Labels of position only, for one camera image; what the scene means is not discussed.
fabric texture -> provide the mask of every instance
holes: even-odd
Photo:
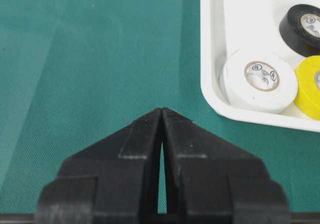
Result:
[[[0,0],[0,36],[0,212],[34,212],[65,158],[156,107],[262,158],[292,210],[320,211],[319,133],[205,101],[200,0]]]

electrical tape roll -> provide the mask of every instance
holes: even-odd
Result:
[[[284,42],[298,54],[320,55],[320,9],[311,5],[295,5],[279,26]]]
[[[232,106],[267,113],[280,113],[298,92],[291,66],[276,53],[260,50],[245,49],[232,54],[219,82]]]
[[[306,58],[296,69],[295,104],[311,119],[320,120],[320,56]]]

plastic tray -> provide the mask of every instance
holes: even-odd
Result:
[[[320,132],[292,103],[281,114],[237,109],[228,104],[219,86],[219,74],[230,54],[254,43],[274,50],[293,68],[305,57],[282,40],[279,23],[297,4],[320,7],[320,0],[201,0],[201,89],[206,101],[222,116],[252,123]]]

